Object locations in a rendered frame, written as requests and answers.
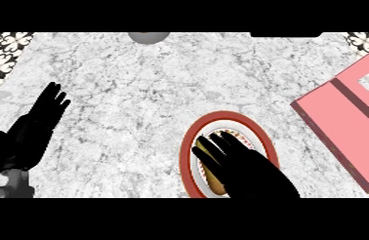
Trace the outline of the yellow-brown pear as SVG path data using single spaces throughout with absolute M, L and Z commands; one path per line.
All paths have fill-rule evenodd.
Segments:
M 197 140 L 197 146 L 203 149 L 203 151 L 213 157 L 210 152 L 207 151 L 206 147 L 203 146 L 200 140 Z M 207 183 L 210 186 L 210 189 L 216 195 L 225 195 L 225 187 L 224 184 L 221 183 L 219 179 L 216 178 L 216 175 L 213 174 L 212 170 L 209 169 L 207 165 L 201 162 L 203 164 L 203 169 L 204 169 L 204 175 L 207 179 Z

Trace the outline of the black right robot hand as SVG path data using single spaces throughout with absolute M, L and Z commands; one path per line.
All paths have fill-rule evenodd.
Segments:
M 297 188 L 266 156 L 250 149 L 229 133 L 198 137 L 206 148 L 193 147 L 193 152 L 206 164 L 231 198 L 297 199 Z

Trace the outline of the red rimmed white plate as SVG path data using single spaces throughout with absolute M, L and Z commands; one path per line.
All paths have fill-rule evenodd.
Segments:
M 260 125 L 246 115 L 234 111 L 209 113 L 193 124 L 179 153 L 181 175 L 193 198 L 228 198 L 227 194 L 218 195 L 213 192 L 201 161 L 193 152 L 198 136 L 207 137 L 212 133 L 219 134 L 222 131 L 229 131 L 238 140 L 252 149 L 256 149 L 280 167 L 275 145 Z

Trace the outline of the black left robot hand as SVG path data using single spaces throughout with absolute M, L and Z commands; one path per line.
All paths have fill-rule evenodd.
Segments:
M 72 101 L 61 85 L 51 82 L 29 114 L 23 115 L 10 132 L 0 131 L 0 172 L 29 171 L 41 162 L 54 130 Z

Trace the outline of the pink cardboard box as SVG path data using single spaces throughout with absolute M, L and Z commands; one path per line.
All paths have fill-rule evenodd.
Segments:
M 359 79 L 369 74 L 367 55 L 291 107 L 369 193 L 369 90 Z

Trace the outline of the grey round bowl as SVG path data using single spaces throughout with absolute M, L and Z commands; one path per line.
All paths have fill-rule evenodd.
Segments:
M 150 45 L 162 42 L 167 38 L 169 32 L 131 32 L 129 36 L 139 44 Z

